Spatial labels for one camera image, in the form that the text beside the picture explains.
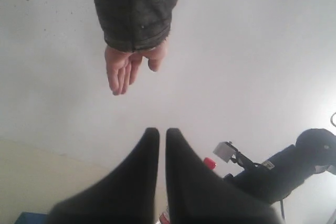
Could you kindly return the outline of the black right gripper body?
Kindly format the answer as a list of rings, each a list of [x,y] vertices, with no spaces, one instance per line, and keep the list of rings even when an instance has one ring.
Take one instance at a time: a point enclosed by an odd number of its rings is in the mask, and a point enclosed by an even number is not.
[[[223,177],[223,181],[233,184],[255,198],[263,198],[262,182],[265,166],[251,161],[241,152],[236,152],[234,156],[230,158],[230,161],[238,164],[244,170],[235,176],[227,174]]]

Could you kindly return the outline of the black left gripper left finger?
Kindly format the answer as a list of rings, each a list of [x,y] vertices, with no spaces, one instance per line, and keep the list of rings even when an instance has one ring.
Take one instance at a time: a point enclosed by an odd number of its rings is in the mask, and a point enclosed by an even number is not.
[[[46,223],[154,223],[160,135],[147,128],[132,152],[102,180],[57,203]]]

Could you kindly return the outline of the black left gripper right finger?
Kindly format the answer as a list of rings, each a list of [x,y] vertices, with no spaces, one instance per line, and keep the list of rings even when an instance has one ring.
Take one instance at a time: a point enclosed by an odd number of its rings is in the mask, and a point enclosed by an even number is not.
[[[171,223],[282,223],[272,206],[208,169],[179,129],[166,132],[166,189]]]

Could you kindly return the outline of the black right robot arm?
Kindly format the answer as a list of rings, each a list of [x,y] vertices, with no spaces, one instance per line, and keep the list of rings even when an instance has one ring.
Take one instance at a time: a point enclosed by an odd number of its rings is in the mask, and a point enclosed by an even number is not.
[[[223,180],[268,204],[281,201],[309,177],[329,172],[335,175],[335,135],[326,129],[302,132],[295,143],[255,168]]]

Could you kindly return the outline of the grey knitted sleeve forearm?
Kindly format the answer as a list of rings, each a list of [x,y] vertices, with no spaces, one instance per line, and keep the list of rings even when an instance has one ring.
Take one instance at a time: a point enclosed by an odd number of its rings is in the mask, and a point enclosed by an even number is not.
[[[94,0],[108,46],[122,52],[150,50],[171,30],[177,0]]]

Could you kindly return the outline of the person's open bare hand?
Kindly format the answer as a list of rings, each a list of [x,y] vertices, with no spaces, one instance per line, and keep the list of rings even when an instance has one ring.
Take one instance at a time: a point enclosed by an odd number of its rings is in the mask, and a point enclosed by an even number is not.
[[[110,90],[113,95],[125,94],[137,77],[142,60],[148,60],[151,71],[157,72],[167,55],[168,42],[164,40],[157,47],[137,52],[122,52],[106,46],[104,58]]]

